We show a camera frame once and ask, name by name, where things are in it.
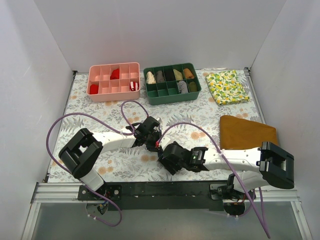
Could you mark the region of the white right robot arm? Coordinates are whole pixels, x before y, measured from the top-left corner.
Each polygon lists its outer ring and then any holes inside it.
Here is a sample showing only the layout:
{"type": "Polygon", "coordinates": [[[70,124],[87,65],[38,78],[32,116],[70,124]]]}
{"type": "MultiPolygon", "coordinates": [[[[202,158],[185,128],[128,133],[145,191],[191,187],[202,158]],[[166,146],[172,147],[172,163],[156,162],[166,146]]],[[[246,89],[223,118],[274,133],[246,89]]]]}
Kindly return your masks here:
{"type": "Polygon", "coordinates": [[[171,175],[181,169],[201,171],[234,170],[218,192],[237,199],[264,186],[290,190],[295,186],[294,157],[271,142],[243,150],[194,147],[190,150],[170,140],[158,147],[158,160],[171,175]]]}

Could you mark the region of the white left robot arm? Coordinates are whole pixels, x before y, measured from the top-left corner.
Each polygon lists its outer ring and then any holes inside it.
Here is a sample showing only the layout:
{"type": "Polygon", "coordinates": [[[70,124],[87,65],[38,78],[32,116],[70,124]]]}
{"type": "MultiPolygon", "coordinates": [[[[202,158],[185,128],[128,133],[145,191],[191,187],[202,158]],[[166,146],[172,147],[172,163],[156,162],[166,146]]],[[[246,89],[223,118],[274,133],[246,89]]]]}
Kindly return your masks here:
{"type": "Polygon", "coordinates": [[[120,133],[96,132],[80,129],[60,150],[58,156],[71,175],[89,187],[89,194],[95,200],[106,196],[107,184],[94,169],[100,154],[118,149],[130,149],[146,145],[156,152],[156,141],[161,136],[160,122],[148,116],[144,122],[135,123],[120,133]]]}

